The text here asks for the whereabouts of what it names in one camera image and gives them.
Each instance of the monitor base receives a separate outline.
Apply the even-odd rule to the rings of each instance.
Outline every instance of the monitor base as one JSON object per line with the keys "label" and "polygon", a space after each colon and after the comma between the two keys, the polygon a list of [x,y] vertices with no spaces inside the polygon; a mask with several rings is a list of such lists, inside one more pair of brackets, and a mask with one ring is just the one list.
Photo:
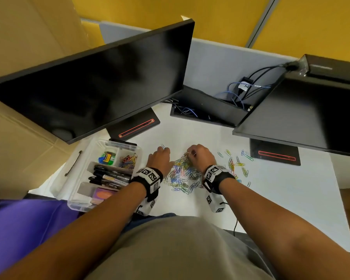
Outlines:
{"label": "monitor base", "polygon": [[298,147],[296,146],[251,138],[250,156],[253,158],[301,166]]}
{"label": "monitor base", "polygon": [[128,140],[146,130],[159,125],[160,121],[152,108],[146,109],[123,121],[106,128],[110,137],[117,140]]}

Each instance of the cardboard box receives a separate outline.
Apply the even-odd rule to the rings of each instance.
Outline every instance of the cardboard box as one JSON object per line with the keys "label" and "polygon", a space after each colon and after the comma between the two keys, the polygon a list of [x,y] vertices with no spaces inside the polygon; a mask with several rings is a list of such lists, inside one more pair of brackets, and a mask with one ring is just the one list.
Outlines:
{"label": "cardboard box", "polygon": [[[89,48],[71,0],[0,0],[0,76]],[[0,102],[0,198],[39,187],[75,146]]]}

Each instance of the purple cloth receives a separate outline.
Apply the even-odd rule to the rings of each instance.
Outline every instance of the purple cloth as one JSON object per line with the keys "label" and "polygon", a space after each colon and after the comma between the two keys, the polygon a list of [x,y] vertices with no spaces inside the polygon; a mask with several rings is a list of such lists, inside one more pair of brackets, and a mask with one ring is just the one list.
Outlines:
{"label": "purple cloth", "polygon": [[78,218],[63,200],[0,200],[0,273]]}

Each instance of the forearm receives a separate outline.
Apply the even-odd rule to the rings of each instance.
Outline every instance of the forearm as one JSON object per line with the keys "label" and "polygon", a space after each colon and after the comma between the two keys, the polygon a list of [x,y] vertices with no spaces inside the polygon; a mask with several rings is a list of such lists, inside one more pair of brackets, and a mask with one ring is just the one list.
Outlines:
{"label": "forearm", "polygon": [[130,183],[0,275],[0,279],[80,279],[118,239],[146,196]]}
{"label": "forearm", "polygon": [[350,254],[313,225],[234,179],[225,179],[219,189],[247,234],[287,279],[350,277]]}

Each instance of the gray partition panel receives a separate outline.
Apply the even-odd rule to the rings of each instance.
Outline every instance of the gray partition panel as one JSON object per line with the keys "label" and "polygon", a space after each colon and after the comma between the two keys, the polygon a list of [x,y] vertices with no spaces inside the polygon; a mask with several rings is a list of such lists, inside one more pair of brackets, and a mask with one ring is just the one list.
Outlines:
{"label": "gray partition panel", "polygon": [[[105,43],[149,31],[148,29],[110,22],[101,22],[100,30]],[[249,76],[257,69],[294,60],[296,58],[289,56],[193,38],[184,84],[207,94],[215,95],[226,91],[230,82],[239,81],[243,76]],[[257,84],[274,83],[283,70],[283,68],[277,68],[268,72]],[[257,95],[247,99],[246,103],[255,102]],[[220,98],[226,97],[227,94],[220,95]]]}

